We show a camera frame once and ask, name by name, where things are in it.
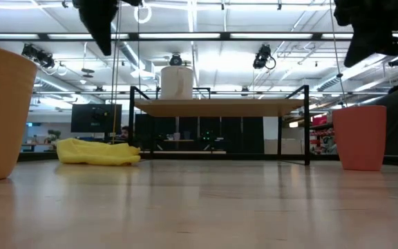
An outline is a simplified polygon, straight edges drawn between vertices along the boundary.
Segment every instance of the red object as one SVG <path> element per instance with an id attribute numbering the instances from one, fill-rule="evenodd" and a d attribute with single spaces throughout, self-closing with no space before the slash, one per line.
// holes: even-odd
<path id="1" fill-rule="evenodd" d="M 342 167 L 379 171 L 385 155 L 386 107 L 339 109 L 333 111 L 332 120 Z"/>
<path id="2" fill-rule="evenodd" d="M 328 120 L 327 116 L 321 116 L 320 118 L 313 117 L 312 118 L 312 125 L 313 126 L 323 125 L 323 124 L 326 124 L 327 120 Z"/>

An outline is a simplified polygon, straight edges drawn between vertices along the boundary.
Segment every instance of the black cable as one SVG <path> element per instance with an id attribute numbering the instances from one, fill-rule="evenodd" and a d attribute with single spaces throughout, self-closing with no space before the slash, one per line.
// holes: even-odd
<path id="1" fill-rule="evenodd" d="M 273 69 L 276 68 L 277 63 L 276 63 L 276 60 L 271 55 L 269 56 L 269 58 L 273 60 L 274 66 L 269 68 L 267 65 L 265 65 L 265 68 L 268 69 L 268 70 L 273 70 Z"/>

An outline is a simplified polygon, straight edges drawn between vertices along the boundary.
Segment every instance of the yellow cloth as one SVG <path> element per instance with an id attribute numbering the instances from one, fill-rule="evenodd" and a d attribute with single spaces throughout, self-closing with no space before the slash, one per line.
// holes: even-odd
<path id="1" fill-rule="evenodd" d="M 137 163 L 141 159 L 140 149 L 129 144 L 107 145 L 102 142 L 86 142 L 74 138 L 57 143 L 61 163 L 88 163 L 90 165 L 118 166 Z"/>

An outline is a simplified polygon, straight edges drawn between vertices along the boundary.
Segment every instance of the orange cup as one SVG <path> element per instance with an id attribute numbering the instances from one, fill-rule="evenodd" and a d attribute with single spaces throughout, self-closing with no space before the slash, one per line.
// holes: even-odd
<path id="1" fill-rule="evenodd" d="M 0 179 L 17 163 L 36 72 L 35 63 L 0 49 Z"/>
<path id="2" fill-rule="evenodd" d="M 385 156 L 386 107 L 349 107 L 333 111 L 337 152 L 344 169 L 379 171 Z"/>

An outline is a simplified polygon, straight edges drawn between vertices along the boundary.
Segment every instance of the black metal table frame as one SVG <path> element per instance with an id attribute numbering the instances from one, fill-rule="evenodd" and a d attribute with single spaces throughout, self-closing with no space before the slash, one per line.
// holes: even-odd
<path id="1" fill-rule="evenodd" d="M 209 96 L 211 96 L 211 89 L 210 88 L 196 88 L 196 90 L 207 90 L 209 92 Z M 308 85 L 303 85 L 299 87 L 297 90 L 295 90 L 293 93 L 289 94 L 285 99 L 290 99 L 294 95 L 300 93 L 303 91 L 303 120 L 304 120 L 304 147 L 305 147 L 305 154 L 303 155 L 303 160 L 304 160 L 304 165 L 310 165 L 310 87 Z M 150 100 L 150 97 L 147 96 L 145 93 L 143 93 L 141 90 L 139 90 L 136 86 L 132 86 L 130 88 L 130 109 L 129 109 L 129 144 L 133 145 L 133 137 L 134 137 L 134 123 L 135 123 L 135 93 L 139 93 L 142 97 L 144 97 L 146 100 Z M 150 158 L 154 158 L 154 140 L 155 140 L 155 118 L 153 116 L 151 117 L 151 133 L 150 133 L 150 142 L 151 142 L 151 148 L 150 148 Z M 291 155 L 282 155 L 282 122 L 283 119 L 282 117 L 278 117 L 278 144 L 277 144 L 277 155 L 254 155 L 254 154 L 247 154 L 247 159 L 253 157 L 259 157 L 259 159 L 264 159 L 264 160 L 301 160 L 302 155 L 296 155 L 295 159 L 293 159 L 293 156 Z M 221 156 L 221 158 L 225 159 L 230 159 L 230 160 L 242 160 L 244 157 L 242 155 L 234 154 L 234 155 L 225 155 Z"/>

